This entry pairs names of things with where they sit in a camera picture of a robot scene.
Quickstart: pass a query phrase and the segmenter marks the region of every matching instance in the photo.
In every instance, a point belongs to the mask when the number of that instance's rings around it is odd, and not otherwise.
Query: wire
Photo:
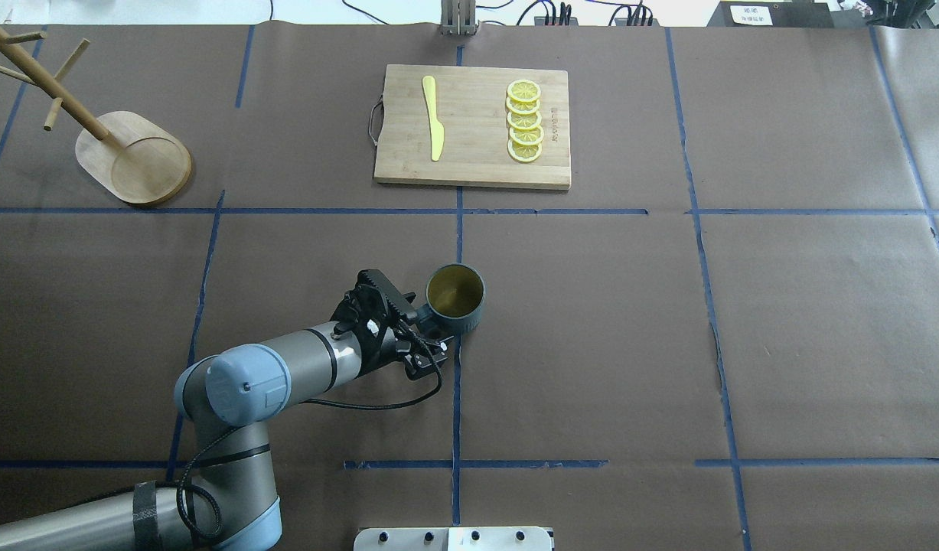
[[[571,4],[561,2],[561,17],[557,24],[571,24]]]
[[[176,484],[176,513],[180,516],[180,520],[183,520],[183,523],[186,524],[190,533],[197,534],[199,537],[203,537],[204,540],[213,540],[215,537],[220,536],[221,530],[224,529],[224,523],[221,522],[221,508],[220,505],[217,505],[217,499],[214,499],[213,495],[210,495],[209,491],[203,489],[201,486],[196,486],[189,484],[187,478],[190,477],[190,470],[197,464],[197,460],[200,459],[203,454],[206,454],[207,451],[210,451],[210,448],[217,446],[221,443],[221,440],[227,439],[228,436],[234,435],[234,432],[239,429],[239,426],[231,426],[228,430],[221,433],[221,436],[218,436],[210,444],[204,446],[203,450],[197,452],[197,454],[187,461],[187,467],[183,470],[183,475],[180,477],[180,481]],[[183,492],[190,491],[191,493],[196,493],[196,495],[201,496],[206,500],[207,505],[210,505],[211,510],[214,512],[214,530],[203,531],[200,527],[197,527],[197,524],[190,520],[190,517],[187,516],[187,510],[183,505]]]
[[[554,3],[550,0],[533,0],[533,3],[530,6],[527,6],[527,9],[524,10],[524,13],[520,14],[516,24],[520,24],[521,21],[524,21],[524,15],[527,15],[528,11],[531,11],[533,6],[541,4],[543,6],[543,24],[549,24],[550,21],[554,21],[557,18],[557,7],[554,6]],[[547,10],[547,4],[550,4],[550,11]]]
[[[420,397],[417,397],[413,400],[406,402],[399,402],[397,404],[386,404],[384,406],[371,406],[367,404],[344,404],[343,402],[332,402],[329,400],[318,400],[316,398],[311,398],[309,400],[304,400],[301,404],[315,404],[318,406],[328,406],[331,408],[340,408],[344,410],[358,410],[358,411],[385,411],[385,410],[399,410],[402,408],[407,408],[415,404],[420,404],[425,400],[435,396],[439,390],[442,390],[442,369],[439,367],[439,364],[435,362],[435,358],[432,356],[432,350],[428,347],[428,344],[425,342],[425,339],[421,338],[414,331],[411,331],[411,328],[407,327],[403,322],[398,324],[395,328],[395,331],[398,331],[400,334],[405,334],[411,341],[416,342],[419,348],[423,349],[425,355],[428,356],[429,362],[432,363],[432,367],[435,369],[435,377],[437,377],[437,383],[435,383],[435,388],[422,394]]]
[[[609,4],[610,6],[616,6],[618,4],[610,4],[608,2],[596,2],[599,4]],[[612,12],[612,17],[608,20],[608,26],[612,27],[612,22],[615,21],[615,16],[619,15],[619,12],[623,8],[626,9],[626,27],[652,27],[652,21],[654,20],[654,15],[652,15],[652,10],[647,7],[643,2],[636,4],[636,11],[633,11],[632,4],[622,4],[618,5],[619,7]]]
[[[382,20],[382,18],[377,17],[377,15],[368,13],[368,11],[361,10],[361,9],[358,8],[357,6],[354,6],[353,4],[347,3],[347,0],[340,0],[340,1],[343,2],[344,6],[347,6],[347,7],[350,8],[351,10],[360,11],[361,14],[367,15],[368,18],[372,18],[372,20],[374,20],[374,21],[383,22],[383,24],[390,24],[388,21],[384,21],[384,20]]]
[[[500,8],[507,7],[512,3],[514,3],[514,0],[509,0],[508,2],[504,2],[503,4],[500,4],[498,6],[476,6],[476,9],[477,10],[498,10]]]
[[[613,22],[615,22],[615,16],[619,15],[619,12],[622,11],[623,8],[627,10],[626,14],[629,15],[628,21],[633,18],[633,8],[630,5],[619,6],[612,12],[612,17],[608,19],[608,25],[606,25],[606,27],[612,27]]]

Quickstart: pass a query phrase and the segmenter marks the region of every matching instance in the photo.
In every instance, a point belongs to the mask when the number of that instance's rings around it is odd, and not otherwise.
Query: metal handle
[[[381,129],[384,129],[384,94],[381,94],[381,97],[377,98],[377,103],[374,104],[374,107],[370,108],[370,119],[367,120],[367,135],[370,136],[371,143],[374,144],[374,147],[377,147],[377,139],[374,137],[374,112],[377,111],[377,107],[381,107]]]

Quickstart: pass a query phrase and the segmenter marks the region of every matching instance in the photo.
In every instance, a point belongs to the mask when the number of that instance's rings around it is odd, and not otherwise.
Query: blue tape line
[[[201,292],[197,296],[197,314],[194,316],[194,330],[190,334],[190,351],[187,353],[187,367],[193,366],[197,360],[197,334],[201,330],[201,321],[204,317],[204,299],[207,297],[207,275],[210,273],[210,261],[214,260],[214,247],[217,245],[217,229],[221,223],[221,206],[224,204],[224,190],[217,198],[217,210],[214,212],[214,222],[210,225],[210,241],[207,244],[207,258],[204,258],[204,275],[201,279]]]
[[[123,209],[113,207],[0,207],[0,215],[213,215],[214,209]]]
[[[920,216],[921,209],[697,209],[701,216]]]
[[[378,470],[378,468],[452,468],[448,459],[425,461],[344,461],[346,471]]]
[[[939,457],[833,457],[804,459],[739,459],[742,467],[859,467],[859,466],[909,466],[939,465]],[[727,468],[729,459],[700,459],[694,467]]]
[[[374,208],[295,208],[295,207],[230,207],[225,214],[233,215],[455,215],[456,209],[374,209]]]
[[[238,94],[234,98],[234,108],[241,109],[241,100],[245,96],[245,78],[248,77],[248,63],[252,59],[252,40],[255,38],[255,25],[248,25],[248,39],[245,41],[245,60],[241,63],[241,80],[238,80]]]
[[[201,290],[197,293],[197,311],[194,314],[194,328],[190,333],[190,348],[187,351],[187,366],[194,365],[197,360],[197,335],[201,331],[201,321],[204,320],[204,303],[207,299],[207,276],[210,275],[210,261],[214,258],[214,247],[217,245],[217,229],[221,222],[221,211],[224,206],[224,190],[217,198],[217,206],[214,208],[214,221],[210,224],[210,240],[207,241],[207,257],[204,258],[204,274],[201,276]],[[166,461],[166,481],[172,481],[176,466],[176,458],[180,451],[180,435],[183,432],[183,418],[176,416],[176,423],[173,425],[173,439],[169,446],[169,459]]]
[[[602,468],[607,459],[463,460],[463,468]]]
[[[465,209],[462,208],[462,186],[455,189],[455,261],[462,262],[462,229],[463,215]]]
[[[622,215],[647,216],[645,209],[465,209],[462,208],[462,187],[456,188],[455,209],[389,209],[349,207],[227,207],[221,212],[227,215],[413,215],[413,216],[461,216],[498,215]],[[211,215],[217,209],[206,207],[172,207],[164,209],[130,209],[119,207],[0,207],[1,215]]]
[[[459,468],[602,468],[607,459],[537,459],[537,460],[459,460]],[[344,461],[345,471],[381,470],[381,468],[452,468],[452,461],[395,460]]]
[[[465,209],[467,215],[631,215],[647,216],[645,209]]]
[[[165,468],[166,461],[80,461],[17,460],[0,461],[0,468]]]
[[[878,59],[878,72],[881,74],[881,84],[885,88],[885,94],[888,95],[888,103],[892,108],[892,115],[895,116],[895,126],[898,130],[898,135],[901,137],[901,145],[904,146],[905,154],[908,157],[908,166],[911,168],[912,177],[915,179],[915,184],[918,186],[918,194],[921,198],[921,206],[924,208],[924,212],[928,216],[928,226],[931,227],[932,236],[935,239],[935,248],[938,249],[938,258],[939,258],[939,231],[938,224],[935,223],[935,216],[931,213],[931,205],[928,203],[928,193],[924,189],[924,181],[921,179],[921,172],[918,170],[918,163],[915,161],[914,151],[911,149],[911,143],[908,140],[908,135],[904,130],[904,123],[901,122],[901,114],[897,108],[897,102],[895,101],[895,94],[892,92],[892,85],[888,81],[888,72],[885,70],[885,60],[881,55],[881,46],[878,45],[878,35],[873,27],[870,28],[871,31],[871,45],[874,47],[874,56]]]
[[[680,83],[677,78],[677,62],[673,51],[673,35],[669,28],[666,32],[666,50],[670,62],[670,80],[673,84],[673,100],[677,108],[677,123],[680,128],[680,149],[683,150],[683,171],[690,189],[690,213],[693,217],[693,231],[696,234],[697,254],[700,257],[700,275],[704,282],[704,299],[707,302],[707,318],[714,331],[714,345],[717,351],[717,370],[721,377],[721,404],[724,409],[725,429],[728,433],[728,450],[731,453],[732,476],[735,479],[735,501],[738,505],[738,521],[742,526],[742,543],[745,551],[752,551],[752,535],[748,531],[748,509],[745,508],[745,489],[742,487],[742,468],[738,463],[738,444],[735,442],[735,422],[731,415],[731,397],[728,395],[728,377],[725,375],[724,358],[721,354],[721,335],[718,332],[717,313],[714,311],[714,295],[711,290],[710,273],[707,269],[707,253],[704,251],[703,229],[700,226],[700,212],[697,206],[696,188],[693,185],[693,169],[686,154],[686,123],[683,121],[683,104],[680,101]]]
[[[47,25],[41,27],[42,31],[47,30]],[[40,53],[40,47],[44,43],[44,39],[39,39],[34,45],[34,51],[31,56],[34,59],[37,59],[37,56]],[[3,150],[7,147],[7,139],[10,137],[10,130],[14,128],[14,120],[17,119],[17,111],[21,108],[21,101],[24,100],[24,92],[28,89],[26,83],[21,84],[21,88],[17,90],[17,97],[14,98],[14,105],[10,108],[10,116],[7,116],[7,123],[3,126],[3,133],[0,135],[0,157],[3,156]]]
[[[462,67],[462,52],[465,46],[455,47],[455,66]],[[462,203],[462,186],[455,189],[455,261],[462,262],[462,229],[465,209]],[[461,448],[462,448],[462,362],[459,354],[462,352],[462,337],[455,338],[455,362],[452,368],[452,526],[457,527],[462,522],[460,493],[462,489]]]
[[[462,235],[459,234],[459,262],[462,261]],[[455,338],[452,367],[452,526],[462,522],[460,493],[462,489],[462,336]]]

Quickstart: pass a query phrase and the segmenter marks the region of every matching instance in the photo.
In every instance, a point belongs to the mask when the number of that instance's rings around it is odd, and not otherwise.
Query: cutting board
[[[445,147],[431,158],[428,111],[421,80],[435,77]],[[532,163],[507,153],[507,85],[540,85],[543,153]],[[383,184],[476,185],[524,189],[571,188],[568,74],[564,70],[389,65],[384,77],[384,125],[374,180]]]

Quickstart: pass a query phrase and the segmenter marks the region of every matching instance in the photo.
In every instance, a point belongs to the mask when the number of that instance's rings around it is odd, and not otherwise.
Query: cup
[[[418,327],[445,334],[467,334],[483,318],[486,285],[475,269],[448,264],[436,269],[425,289],[427,303],[419,309]]]

